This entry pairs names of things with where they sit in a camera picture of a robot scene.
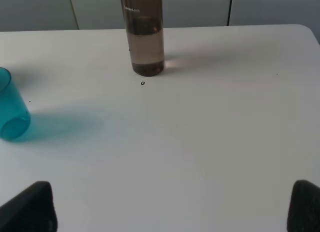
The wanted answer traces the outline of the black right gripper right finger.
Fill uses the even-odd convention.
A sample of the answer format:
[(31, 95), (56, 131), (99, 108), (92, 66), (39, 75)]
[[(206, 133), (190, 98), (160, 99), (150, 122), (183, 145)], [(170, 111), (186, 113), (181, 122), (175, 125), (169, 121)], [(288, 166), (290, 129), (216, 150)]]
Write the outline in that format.
[(307, 180), (294, 183), (287, 216), (287, 231), (320, 230), (320, 188)]

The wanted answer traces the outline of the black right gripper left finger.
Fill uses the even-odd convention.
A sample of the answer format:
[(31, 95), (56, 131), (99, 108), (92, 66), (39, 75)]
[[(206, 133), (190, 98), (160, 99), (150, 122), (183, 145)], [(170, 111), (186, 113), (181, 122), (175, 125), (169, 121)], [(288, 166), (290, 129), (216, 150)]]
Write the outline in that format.
[(57, 231), (58, 219), (48, 181), (37, 181), (0, 206), (1, 231)]

